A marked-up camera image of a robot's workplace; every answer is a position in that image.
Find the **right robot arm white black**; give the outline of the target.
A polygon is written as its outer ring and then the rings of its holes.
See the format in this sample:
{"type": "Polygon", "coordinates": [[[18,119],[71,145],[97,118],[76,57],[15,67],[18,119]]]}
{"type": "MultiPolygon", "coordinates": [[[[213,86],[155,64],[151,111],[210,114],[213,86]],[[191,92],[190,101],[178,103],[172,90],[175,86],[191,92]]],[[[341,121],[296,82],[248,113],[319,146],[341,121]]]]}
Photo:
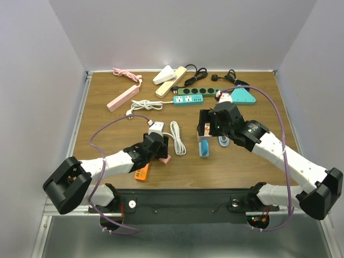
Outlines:
{"type": "Polygon", "coordinates": [[[297,186],[258,183],[247,197],[250,208],[287,206],[304,211],[311,218],[323,220],[342,194],[343,173],[338,168],[326,169],[289,148],[266,126],[256,120],[244,120],[238,107],[229,101],[218,103],[212,109],[201,109],[197,125],[198,136],[205,134],[228,137],[285,172],[297,186]]]}

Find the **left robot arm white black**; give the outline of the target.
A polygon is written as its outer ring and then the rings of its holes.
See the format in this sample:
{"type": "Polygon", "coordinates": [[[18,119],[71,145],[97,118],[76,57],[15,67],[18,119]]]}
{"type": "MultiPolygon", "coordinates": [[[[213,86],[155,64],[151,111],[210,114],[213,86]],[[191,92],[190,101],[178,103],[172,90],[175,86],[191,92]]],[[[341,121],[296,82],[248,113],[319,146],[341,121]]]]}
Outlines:
{"type": "Polygon", "coordinates": [[[143,142],[115,154],[79,161],[66,158],[45,181],[42,188],[59,214],[67,214],[80,205],[102,206],[109,212],[119,208],[119,198],[100,181],[107,176],[126,174],[141,169],[163,152],[164,138],[152,132],[143,142]]]}

